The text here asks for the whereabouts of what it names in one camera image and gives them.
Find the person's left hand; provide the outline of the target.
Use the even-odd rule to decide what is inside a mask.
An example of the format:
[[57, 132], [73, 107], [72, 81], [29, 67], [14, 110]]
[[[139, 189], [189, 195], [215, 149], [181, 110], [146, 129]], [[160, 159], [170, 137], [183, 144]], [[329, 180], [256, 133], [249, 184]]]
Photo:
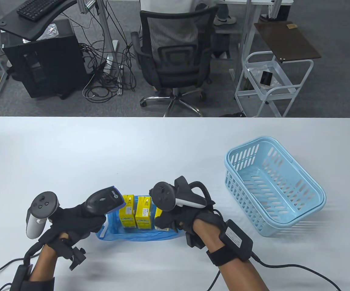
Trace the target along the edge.
[[38, 239], [38, 242], [52, 248], [58, 257], [66, 257], [67, 248], [71, 248], [84, 236], [98, 232], [106, 216], [85, 212], [84, 204], [73, 208], [61, 208], [48, 218], [50, 228]]

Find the person's right hand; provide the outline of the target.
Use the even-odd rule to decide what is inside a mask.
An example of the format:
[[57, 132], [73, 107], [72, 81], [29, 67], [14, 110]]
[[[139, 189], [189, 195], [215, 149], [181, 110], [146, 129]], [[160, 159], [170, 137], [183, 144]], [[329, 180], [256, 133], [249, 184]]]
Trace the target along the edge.
[[155, 218], [154, 224], [160, 229], [168, 228], [175, 232], [183, 230], [195, 235], [194, 222], [196, 219], [212, 224], [221, 230], [225, 226], [223, 218], [212, 212], [210, 208], [193, 208], [190, 206], [176, 206], [169, 212], [162, 211], [161, 215]]

